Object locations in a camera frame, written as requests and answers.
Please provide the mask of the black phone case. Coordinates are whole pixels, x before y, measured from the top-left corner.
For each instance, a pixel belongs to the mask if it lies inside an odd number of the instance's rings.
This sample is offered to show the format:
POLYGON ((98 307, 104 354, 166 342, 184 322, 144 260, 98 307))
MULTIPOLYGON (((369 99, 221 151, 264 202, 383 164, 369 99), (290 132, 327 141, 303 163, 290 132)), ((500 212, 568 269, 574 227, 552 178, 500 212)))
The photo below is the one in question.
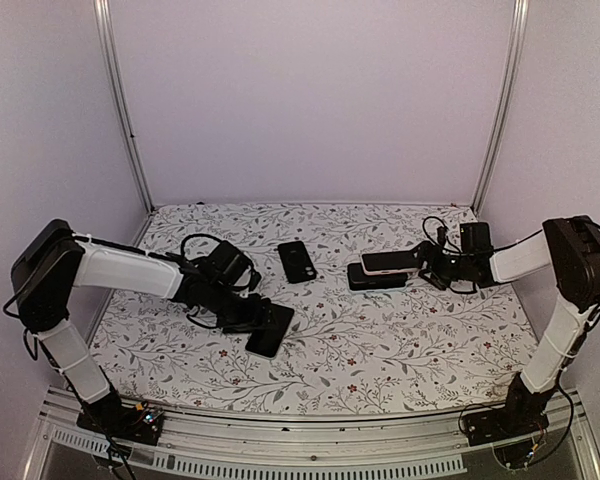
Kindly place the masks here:
POLYGON ((309 282, 317 278, 316 269, 302 241, 286 242, 277 246, 282 267, 290 284, 309 282))

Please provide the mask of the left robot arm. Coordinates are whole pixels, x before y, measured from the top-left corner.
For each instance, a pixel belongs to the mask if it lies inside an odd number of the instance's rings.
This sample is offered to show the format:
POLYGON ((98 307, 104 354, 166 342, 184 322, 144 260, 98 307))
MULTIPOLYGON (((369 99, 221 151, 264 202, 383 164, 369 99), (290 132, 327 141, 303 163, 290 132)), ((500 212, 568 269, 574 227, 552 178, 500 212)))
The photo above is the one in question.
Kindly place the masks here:
POLYGON ((294 316, 293 309, 256 293, 261 280, 254 263, 225 240, 212 252, 190 259, 185 251, 159 254, 74 232, 51 221, 11 268, 13 296, 5 315, 19 320, 55 361, 91 419, 108 434, 128 426, 128 412, 69 320, 76 287, 99 287, 153 295, 216 318, 225 334, 246 334, 249 352, 274 356, 294 316))

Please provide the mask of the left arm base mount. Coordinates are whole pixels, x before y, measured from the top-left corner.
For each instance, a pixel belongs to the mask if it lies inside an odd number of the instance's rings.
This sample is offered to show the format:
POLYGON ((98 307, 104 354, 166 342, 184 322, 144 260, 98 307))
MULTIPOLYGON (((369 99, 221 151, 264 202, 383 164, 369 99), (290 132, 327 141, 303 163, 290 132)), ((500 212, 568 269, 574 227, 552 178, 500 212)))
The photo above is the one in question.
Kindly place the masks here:
POLYGON ((125 406, 117 398, 86 403, 77 419, 79 428, 114 439, 156 446, 164 423, 164 411, 146 402, 125 406))

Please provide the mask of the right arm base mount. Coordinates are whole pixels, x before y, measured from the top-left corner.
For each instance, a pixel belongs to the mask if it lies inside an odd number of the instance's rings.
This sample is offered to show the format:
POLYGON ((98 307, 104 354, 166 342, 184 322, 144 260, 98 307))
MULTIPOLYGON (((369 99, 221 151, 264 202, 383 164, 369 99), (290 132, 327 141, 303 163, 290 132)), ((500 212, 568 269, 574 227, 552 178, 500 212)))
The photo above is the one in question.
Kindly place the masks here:
POLYGON ((458 417, 458 428, 470 446, 513 439, 532 433, 542 433, 549 427, 546 414, 530 418, 511 417, 504 406, 475 404, 465 407, 458 417))

